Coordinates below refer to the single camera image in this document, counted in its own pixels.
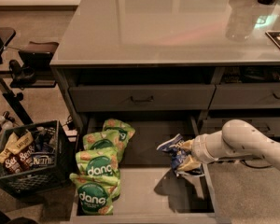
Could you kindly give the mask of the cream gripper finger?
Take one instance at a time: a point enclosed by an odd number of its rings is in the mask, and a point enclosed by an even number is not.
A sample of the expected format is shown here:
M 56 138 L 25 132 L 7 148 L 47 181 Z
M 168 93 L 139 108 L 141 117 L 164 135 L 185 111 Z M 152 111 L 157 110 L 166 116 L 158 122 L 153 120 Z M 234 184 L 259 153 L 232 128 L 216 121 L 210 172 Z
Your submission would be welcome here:
M 187 172 L 199 168 L 200 165 L 198 161 L 184 161 L 178 166 L 177 170 Z
M 192 151 L 193 141 L 188 140 L 181 143 L 180 148 L 186 151 Z

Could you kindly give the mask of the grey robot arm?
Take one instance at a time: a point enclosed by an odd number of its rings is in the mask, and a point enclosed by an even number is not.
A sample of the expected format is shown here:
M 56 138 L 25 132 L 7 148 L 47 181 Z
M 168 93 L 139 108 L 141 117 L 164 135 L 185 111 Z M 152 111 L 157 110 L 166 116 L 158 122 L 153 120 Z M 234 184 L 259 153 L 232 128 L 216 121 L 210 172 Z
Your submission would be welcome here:
M 240 119 L 229 120 L 221 131 L 198 135 L 180 148 L 189 154 L 177 166 L 178 171 L 190 171 L 220 158 L 245 155 L 262 158 L 280 171 L 280 143 Z

